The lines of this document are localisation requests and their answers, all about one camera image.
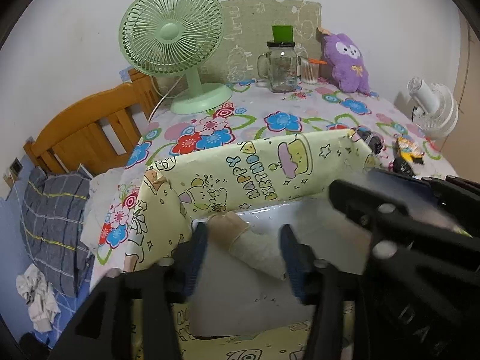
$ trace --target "cotton swab container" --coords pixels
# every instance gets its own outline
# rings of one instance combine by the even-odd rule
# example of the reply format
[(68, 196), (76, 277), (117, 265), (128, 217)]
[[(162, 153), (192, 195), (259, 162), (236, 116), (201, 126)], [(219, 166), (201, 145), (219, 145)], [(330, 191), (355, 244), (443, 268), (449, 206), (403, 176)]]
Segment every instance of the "cotton swab container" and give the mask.
[(306, 84), (316, 84), (320, 65), (325, 62), (320, 59), (301, 58), (301, 81)]

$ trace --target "fan stand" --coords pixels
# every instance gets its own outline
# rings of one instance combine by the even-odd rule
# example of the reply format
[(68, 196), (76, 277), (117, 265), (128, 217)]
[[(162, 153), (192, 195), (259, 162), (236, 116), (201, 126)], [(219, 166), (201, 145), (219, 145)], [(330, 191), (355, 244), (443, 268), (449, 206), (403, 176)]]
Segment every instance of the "fan stand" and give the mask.
[(202, 84), (198, 69), (193, 67), (185, 72), (188, 89), (179, 93), (172, 102), (170, 110), (174, 114), (186, 115), (212, 109), (227, 101), (232, 90), (217, 82)]

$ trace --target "fan base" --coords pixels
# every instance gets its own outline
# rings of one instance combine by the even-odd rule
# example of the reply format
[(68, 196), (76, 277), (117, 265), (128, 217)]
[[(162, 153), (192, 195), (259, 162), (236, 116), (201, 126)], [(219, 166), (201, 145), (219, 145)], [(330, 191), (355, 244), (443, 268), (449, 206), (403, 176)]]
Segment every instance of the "fan base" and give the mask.
[(174, 114), (187, 115), (212, 109), (227, 101), (232, 90), (223, 84), (209, 82), (202, 84), (203, 93), (192, 96), (188, 89), (179, 93), (172, 102), (170, 110)]

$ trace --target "purple plush toy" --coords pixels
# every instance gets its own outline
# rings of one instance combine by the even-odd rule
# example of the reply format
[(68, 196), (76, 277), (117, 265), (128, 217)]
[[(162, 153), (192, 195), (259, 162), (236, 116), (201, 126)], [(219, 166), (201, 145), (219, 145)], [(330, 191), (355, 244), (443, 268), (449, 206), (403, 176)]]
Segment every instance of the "purple plush toy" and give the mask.
[(325, 36), (324, 59), (333, 66), (332, 77), (342, 92), (360, 91), (368, 95), (368, 72), (360, 50), (345, 34)]

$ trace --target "black jar lid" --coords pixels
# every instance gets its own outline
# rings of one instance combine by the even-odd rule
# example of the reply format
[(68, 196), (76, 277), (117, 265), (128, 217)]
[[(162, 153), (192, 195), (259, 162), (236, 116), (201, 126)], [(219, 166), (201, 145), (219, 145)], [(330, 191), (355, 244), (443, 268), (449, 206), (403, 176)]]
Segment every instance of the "black jar lid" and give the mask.
[(295, 47), (295, 42), (274, 42), (269, 40), (267, 42), (268, 47)]

